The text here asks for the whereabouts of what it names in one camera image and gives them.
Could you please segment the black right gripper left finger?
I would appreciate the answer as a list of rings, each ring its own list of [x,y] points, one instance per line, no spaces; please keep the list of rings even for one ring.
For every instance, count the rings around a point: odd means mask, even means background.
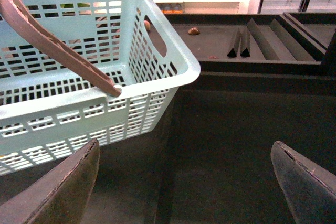
[[[38,181],[1,205],[1,223],[80,223],[99,170],[100,146],[90,140]]]

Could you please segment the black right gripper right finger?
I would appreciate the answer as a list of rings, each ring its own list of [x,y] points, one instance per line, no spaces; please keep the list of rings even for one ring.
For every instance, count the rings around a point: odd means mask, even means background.
[[[295,223],[335,223],[335,175],[281,141],[270,156]]]

